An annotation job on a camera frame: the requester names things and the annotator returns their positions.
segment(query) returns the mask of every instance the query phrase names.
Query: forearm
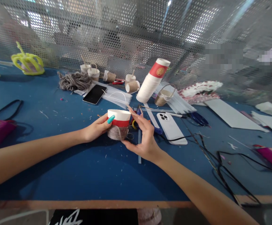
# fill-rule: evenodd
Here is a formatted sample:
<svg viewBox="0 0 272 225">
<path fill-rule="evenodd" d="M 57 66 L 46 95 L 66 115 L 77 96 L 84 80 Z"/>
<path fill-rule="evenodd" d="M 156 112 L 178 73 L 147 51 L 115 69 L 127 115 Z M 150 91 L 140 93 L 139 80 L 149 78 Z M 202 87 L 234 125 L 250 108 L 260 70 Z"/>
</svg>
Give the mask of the forearm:
<svg viewBox="0 0 272 225">
<path fill-rule="evenodd" d="M 80 131 L 42 138 L 0 149 L 0 184 L 65 149 L 84 142 Z"/>
<path fill-rule="evenodd" d="M 231 199 L 167 153 L 163 152 L 155 164 L 179 185 L 211 224 L 258 224 Z"/>
</svg>

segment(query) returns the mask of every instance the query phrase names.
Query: blue table surface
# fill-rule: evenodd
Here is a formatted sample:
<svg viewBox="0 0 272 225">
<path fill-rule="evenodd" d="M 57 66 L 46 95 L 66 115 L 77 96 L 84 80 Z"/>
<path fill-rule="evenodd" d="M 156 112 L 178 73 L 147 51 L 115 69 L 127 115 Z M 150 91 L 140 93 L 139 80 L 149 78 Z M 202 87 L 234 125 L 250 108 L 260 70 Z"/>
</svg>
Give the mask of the blue table surface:
<svg viewBox="0 0 272 225">
<path fill-rule="evenodd" d="M 58 89 L 57 70 L 46 69 L 44 75 L 26 76 L 15 67 L 0 67 L 0 109 L 9 102 L 24 101 L 14 118 L 18 127 L 3 141 L 1 147 L 58 135 L 90 125 L 108 109 L 122 109 L 102 99 L 97 105 L 82 101 L 82 97 L 70 91 Z M 153 99 L 148 102 L 157 108 Z M 229 103 L 241 111 L 256 111 L 254 107 Z M 131 106 L 137 107 L 133 95 Z M 229 135 L 245 145 L 260 144 L 272 147 L 272 131 L 230 128 L 210 108 L 195 106 L 212 128 L 199 127 L 185 120 L 193 133 L 201 132 L 209 151 L 218 150 L 244 153 L 267 164 L 258 154 L 242 146 Z M 15 106 L 0 113 L 0 119 L 10 116 Z M 185 136 L 190 135 L 181 118 L 174 118 Z M 133 131 L 136 143 L 137 132 Z M 178 162 L 205 179 L 211 185 L 231 197 L 201 149 L 189 138 L 188 145 L 175 146 L 156 137 L 159 146 Z M 272 172 L 243 159 L 241 156 L 225 155 L 224 164 L 242 184 L 255 195 L 272 195 Z M 228 175 L 224 175 L 235 194 L 245 195 Z M 0 185 L 0 200 L 134 200 L 134 201 L 188 201 L 178 185 L 153 163 L 142 160 L 118 141 L 106 134 L 97 140 L 72 147 L 19 173 Z"/>
</svg>

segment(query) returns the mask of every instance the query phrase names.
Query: wooden table edge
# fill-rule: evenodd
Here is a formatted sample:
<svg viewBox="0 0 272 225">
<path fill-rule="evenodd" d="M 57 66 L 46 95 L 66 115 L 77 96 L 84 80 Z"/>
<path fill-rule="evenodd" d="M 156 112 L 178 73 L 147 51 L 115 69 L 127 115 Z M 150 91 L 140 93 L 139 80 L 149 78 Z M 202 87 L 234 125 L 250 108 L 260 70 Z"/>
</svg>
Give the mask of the wooden table edge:
<svg viewBox="0 0 272 225">
<path fill-rule="evenodd" d="M 262 204 L 272 204 L 272 195 L 256 195 Z M 246 195 L 237 195 L 241 203 L 254 203 Z M 124 201 L 124 200 L 86 200 L 86 201 L 1 201 L 0 209 L 109 209 L 109 208 L 195 208 L 191 201 Z"/>
</svg>

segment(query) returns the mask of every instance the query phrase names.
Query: perforated metal sheet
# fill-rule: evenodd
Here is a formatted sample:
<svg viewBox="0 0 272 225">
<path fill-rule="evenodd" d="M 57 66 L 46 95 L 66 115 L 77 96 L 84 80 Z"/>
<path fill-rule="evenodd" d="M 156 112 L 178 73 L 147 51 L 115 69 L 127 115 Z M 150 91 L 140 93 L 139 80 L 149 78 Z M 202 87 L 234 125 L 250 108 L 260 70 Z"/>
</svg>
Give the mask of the perforated metal sheet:
<svg viewBox="0 0 272 225">
<path fill-rule="evenodd" d="M 226 100 L 272 102 L 272 62 L 262 60 L 272 58 L 272 0 L 0 0 L 1 60 L 16 41 L 46 67 L 77 70 L 83 55 L 142 82 L 161 57 L 178 89 L 218 80 Z M 206 57 L 206 44 L 218 53 Z"/>
</svg>

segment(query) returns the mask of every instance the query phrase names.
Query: white phone case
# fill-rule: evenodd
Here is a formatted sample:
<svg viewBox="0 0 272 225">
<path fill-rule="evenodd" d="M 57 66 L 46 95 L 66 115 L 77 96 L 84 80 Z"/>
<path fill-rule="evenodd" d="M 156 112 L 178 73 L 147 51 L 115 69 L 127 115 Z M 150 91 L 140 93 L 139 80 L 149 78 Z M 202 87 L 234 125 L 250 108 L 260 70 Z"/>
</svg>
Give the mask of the white phone case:
<svg viewBox="0 0 272 225">
<path fill-rule="evenodd" d="M 168 140 L 173 140 L 184 136 L 171 115 L 161 112 L 157 114 L 157 118 Z M 188 144 L 186 138 L 182 138 L 177 141 L 169 141 L 169 143 L 173 145 Z"/>
</svg>

